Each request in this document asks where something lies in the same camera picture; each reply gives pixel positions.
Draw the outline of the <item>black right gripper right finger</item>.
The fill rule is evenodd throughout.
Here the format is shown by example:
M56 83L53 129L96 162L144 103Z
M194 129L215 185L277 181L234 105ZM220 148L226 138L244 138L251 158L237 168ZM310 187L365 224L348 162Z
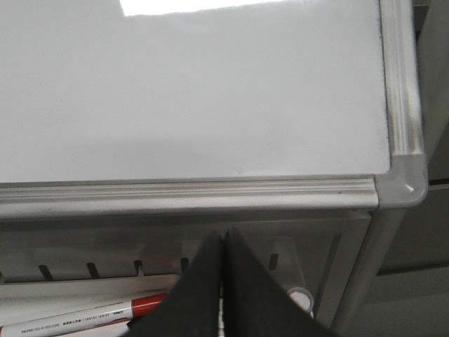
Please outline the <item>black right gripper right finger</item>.
M237 229L224 237L226 336L336 336L298 307L257 259Z

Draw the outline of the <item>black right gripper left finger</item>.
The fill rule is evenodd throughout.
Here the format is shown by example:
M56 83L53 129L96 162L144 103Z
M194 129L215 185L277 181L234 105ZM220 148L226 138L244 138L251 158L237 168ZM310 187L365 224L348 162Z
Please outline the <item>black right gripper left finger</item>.
M168 296L126 335L217 336L222 252L221 236L211 232Z

